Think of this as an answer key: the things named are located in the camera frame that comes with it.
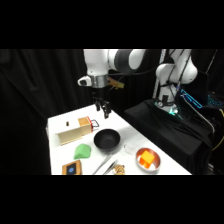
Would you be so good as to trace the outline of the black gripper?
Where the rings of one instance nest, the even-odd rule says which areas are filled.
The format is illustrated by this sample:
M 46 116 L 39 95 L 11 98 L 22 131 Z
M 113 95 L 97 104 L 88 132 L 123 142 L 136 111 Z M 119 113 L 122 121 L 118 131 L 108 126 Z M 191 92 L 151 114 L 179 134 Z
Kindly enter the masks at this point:
M 100 111 L 102 109 L 101 104 L 103 104 L 105 119 L 107 119 L 111 113 L 111 103 L 108 102 L 108 95 L 109 90 L 107 87 L 92 89 L 93 102 L 95 103 L 96 110 Z

